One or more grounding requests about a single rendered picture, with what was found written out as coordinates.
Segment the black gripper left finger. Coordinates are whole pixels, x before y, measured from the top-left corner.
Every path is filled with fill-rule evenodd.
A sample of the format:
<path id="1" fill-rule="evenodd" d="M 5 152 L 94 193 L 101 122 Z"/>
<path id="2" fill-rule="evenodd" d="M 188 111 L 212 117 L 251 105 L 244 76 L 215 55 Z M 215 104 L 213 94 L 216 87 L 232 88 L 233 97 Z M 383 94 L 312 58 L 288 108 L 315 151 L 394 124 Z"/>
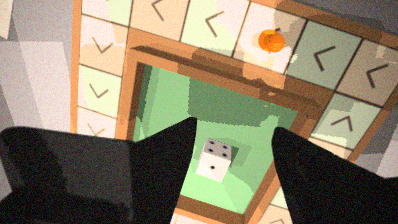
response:
<path id="1" fill-rule="evenodd" d="M 0 159 L 19 186 L 114 203 L 119 224 L 171 224 L 194 150 L 197 118 L 133 142 L 30 126 L 0 132 Z"/>

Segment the tan flat square game board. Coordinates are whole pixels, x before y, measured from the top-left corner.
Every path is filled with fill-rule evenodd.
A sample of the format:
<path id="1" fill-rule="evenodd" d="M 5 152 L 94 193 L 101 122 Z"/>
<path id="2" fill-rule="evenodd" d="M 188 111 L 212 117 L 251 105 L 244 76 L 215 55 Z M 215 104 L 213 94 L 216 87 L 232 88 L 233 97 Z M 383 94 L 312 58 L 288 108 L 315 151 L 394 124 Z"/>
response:
<path id="1" fill-rule="evenodd" d="M 329 25 L 365 38 L 374 42 L 392 47 L 398 50 L 398 37 L 384 33 L 376 28 L 360 24 L 311 6 L 298 3 L 292 0 L 252 0 L 271 7 L 275 7 L 291 14 L 304 17 L 322 24 Z M 77 134 L 77 106 L 78 106 L 78 68 L 79 68 L 79 31 L 81 28 L 81 0 L 73 0 L 72 15 L 72 54 L 71 54 L 71 90 L 70 90 L 70 133 Z M 152 50 L 158 50 L 174 56 L 178 56 L 190 61 L 194 61 L 206 66 L 223 70 L 235 75 L 252 79 L 279 89 L 283 89 L 301 96 L 314 99 L 324 110 L 334 91 L 330 91 L 309 83 L 305 83 L 297 78 L 293 78 L 281 73 L 261 68 L 243 61 L 239 61 L 227 56 L 197 48 L 188 44 L 178 43 L 153 34 L 143 32 L 129 27 L 125 65 L 123 72 L 119 113 L 116 129 L 118 139 L 122 100 L 124 93 L 126 69 L 128 62 L 129 48 L 143 46 Z M 382 108 L 374 123 L 365 133 L 365 136 L 357 145 L 353 154 L 348 158 L 354 163 L 365 147 L 380 128 L 381 124 L 388 117 L 388 114 L 398 102 L 398 86 Z"/>

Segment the white die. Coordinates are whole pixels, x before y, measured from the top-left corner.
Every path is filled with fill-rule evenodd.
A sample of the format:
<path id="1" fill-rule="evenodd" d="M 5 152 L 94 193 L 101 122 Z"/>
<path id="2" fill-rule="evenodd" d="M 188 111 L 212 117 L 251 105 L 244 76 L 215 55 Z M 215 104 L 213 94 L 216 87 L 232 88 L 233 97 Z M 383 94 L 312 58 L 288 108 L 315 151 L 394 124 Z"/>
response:
<path id="1" fill-rule="evenodd" d="M 231 146 L 206 138 L 195 174 L 222 181 L 230 163 Z"/>

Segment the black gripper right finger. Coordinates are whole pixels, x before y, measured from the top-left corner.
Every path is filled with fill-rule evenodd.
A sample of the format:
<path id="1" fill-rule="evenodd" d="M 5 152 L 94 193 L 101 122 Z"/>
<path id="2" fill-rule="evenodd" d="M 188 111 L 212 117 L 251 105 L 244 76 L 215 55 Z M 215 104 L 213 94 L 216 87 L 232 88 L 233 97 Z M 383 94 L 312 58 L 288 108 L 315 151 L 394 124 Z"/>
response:
<path id="1" fill-rule="evenodd" d="M 398 224 L 398 177 L 381 177 L 283 128 L 271 148 L 292 224 Z"/>

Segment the orange game pawn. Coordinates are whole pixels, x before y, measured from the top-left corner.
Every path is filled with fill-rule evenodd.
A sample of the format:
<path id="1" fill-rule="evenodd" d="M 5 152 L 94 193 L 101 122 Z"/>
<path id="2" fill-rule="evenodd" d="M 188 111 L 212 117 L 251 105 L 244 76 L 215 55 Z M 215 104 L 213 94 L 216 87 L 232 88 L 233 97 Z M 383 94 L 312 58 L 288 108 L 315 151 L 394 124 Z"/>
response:
<path id="1" fill-rule="evenodd" d="M 258 45 L 264 51 L 276 53 L 284 48 L 285 40 L 278 31 L 267 29 L 259 35 Z"/>

